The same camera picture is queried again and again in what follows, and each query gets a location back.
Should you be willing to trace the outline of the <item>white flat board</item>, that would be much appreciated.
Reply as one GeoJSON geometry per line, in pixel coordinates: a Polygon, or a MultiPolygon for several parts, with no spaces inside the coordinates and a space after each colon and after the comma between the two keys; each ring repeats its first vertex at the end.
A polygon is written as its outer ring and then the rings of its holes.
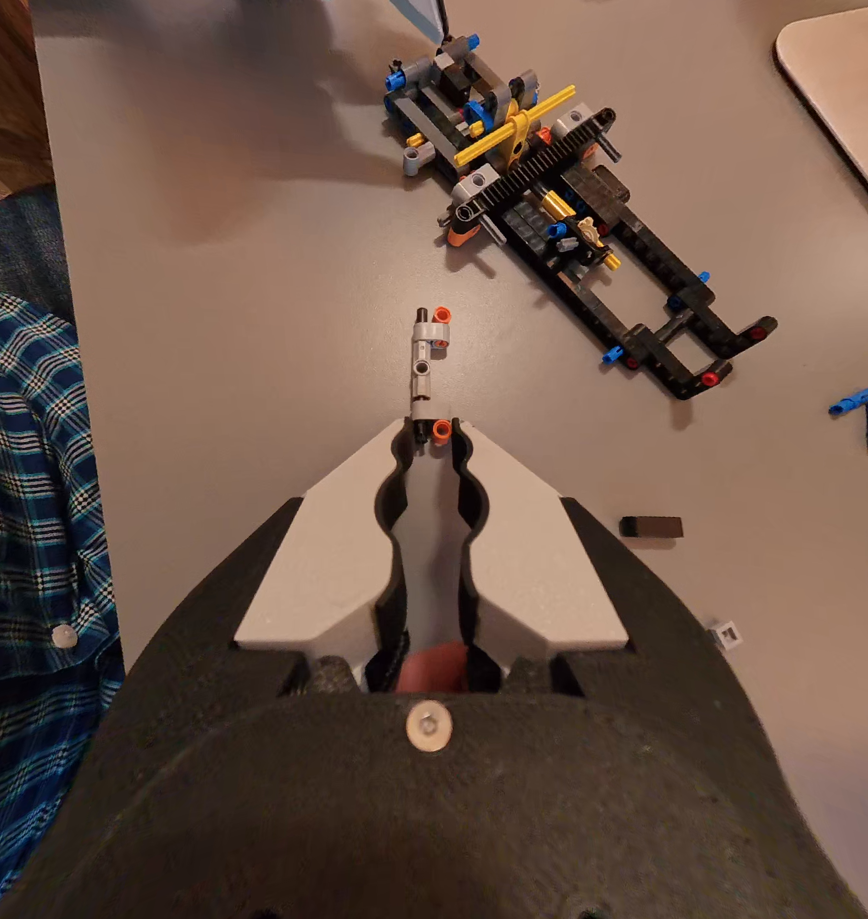
{"type": "Polygon", "coordinates": [[[868,190],[868,6],[789,23],[774,55],[868,190]]]}

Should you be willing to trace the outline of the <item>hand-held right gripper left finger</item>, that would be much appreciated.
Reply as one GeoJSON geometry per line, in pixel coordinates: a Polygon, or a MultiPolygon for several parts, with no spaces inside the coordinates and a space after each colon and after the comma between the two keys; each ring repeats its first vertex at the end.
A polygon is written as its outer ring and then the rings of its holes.
{"type": "Polygon", "coordinates": [[[337,657],[359,684],[394,687],[410,638],[402,553],[413,427],[398,419],[286,509],[293,516],[234,635],[246,650],[337,657]]]}

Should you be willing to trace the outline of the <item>black lego brick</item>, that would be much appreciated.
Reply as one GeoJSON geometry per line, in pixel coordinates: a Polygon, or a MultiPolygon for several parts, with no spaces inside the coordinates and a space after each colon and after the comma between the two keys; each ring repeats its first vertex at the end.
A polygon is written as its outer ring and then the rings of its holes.
{"type": "Polygon", "coordinates": [[[624,516],[619,528],[624,538],[668,540],[684,537],[683,521],[679,516],[624,516]]]}

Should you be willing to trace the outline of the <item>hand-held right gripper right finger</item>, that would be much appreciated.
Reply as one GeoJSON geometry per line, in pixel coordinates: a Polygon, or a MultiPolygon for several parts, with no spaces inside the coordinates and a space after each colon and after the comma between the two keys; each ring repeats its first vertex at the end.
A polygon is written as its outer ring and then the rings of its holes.
{"type": "Polygon", "coordinates": [[[452,421],[462,545],[460,629],[470,680],[517,660],[624,649],[628,633],[569,514],[574,503],[473,425],[452,421]]]}

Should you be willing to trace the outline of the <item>black lego chassis assembly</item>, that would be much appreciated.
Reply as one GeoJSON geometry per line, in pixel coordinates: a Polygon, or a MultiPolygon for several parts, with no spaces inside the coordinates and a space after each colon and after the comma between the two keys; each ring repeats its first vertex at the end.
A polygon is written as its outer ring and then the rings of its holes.
{"type": "Polygon", "coordinates": [[[741,330],[714,309],[707,273],[696,273],[632,210],[631,192],[612,170],[617,115],[578,102],[575,86],[543,94],[532,69],[503,78],[476,34],[446,33],[416,60],[394,59],[383,104],[402,137],[403,167],[414,178],[435,169],[451,180],[438,218],[445,242],[461,247],[487,233],[566,305],[606,352],[604,365],[645,370],[668,393],[690,400],[719,386],[732,360],[778,327],[762,316],[741,330]],[[667,319],[627,326],[589,286],[616,271],[624,250],[658,282],[667,319]]]}

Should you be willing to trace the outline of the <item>person's blue jeans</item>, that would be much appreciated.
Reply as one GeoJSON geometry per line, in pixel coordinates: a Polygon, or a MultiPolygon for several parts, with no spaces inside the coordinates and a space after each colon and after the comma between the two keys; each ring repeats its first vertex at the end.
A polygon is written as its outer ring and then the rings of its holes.
{"type": "Polygon", "coordinates": [[[0,293],[75,325],[56,185],[14,192],[0,201],[0,293]]]}

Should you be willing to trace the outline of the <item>small grey lego subassembly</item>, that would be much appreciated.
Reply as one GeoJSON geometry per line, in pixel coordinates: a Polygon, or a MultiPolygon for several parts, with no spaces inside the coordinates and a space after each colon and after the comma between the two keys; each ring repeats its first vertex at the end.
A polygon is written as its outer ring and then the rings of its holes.
{"type": "Polygon", "coordinates": [[[451,339],[451,312],[440,306],[432,314],[419,308],[411,338],[410,418],[419,446],[446,446],[452,434],[449,412],[432,394],[432,363],[444,359],[451,339]]]}

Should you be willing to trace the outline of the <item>person's blue plaid shirt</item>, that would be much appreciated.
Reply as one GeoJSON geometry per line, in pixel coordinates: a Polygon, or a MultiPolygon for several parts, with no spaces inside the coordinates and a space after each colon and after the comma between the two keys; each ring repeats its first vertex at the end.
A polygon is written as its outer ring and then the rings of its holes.
{"type": "Polygon", "coordinates": [[[76,328],[0,293],[0,899],[123,680],[76,328]]]}

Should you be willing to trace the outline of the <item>person's right hand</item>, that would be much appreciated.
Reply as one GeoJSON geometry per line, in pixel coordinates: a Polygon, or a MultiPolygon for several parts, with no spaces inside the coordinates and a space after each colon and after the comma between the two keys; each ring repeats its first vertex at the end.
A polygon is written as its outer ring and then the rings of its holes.
{"type": "Polygon", "coordinates": [[[460,641],[406,655],[394,691],[402,694],[463,693],[468,690],[467,652],[460,641]]]}

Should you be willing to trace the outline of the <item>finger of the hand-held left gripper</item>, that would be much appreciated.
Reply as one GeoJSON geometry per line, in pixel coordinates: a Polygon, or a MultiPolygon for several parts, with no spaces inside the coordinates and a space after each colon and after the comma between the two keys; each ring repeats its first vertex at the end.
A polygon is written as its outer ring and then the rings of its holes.
{"type": "Polygon", "coordinates": [[[451,34],[444,1],[390,1],[422,35],[435,43],[443,43],[451,34]]]}

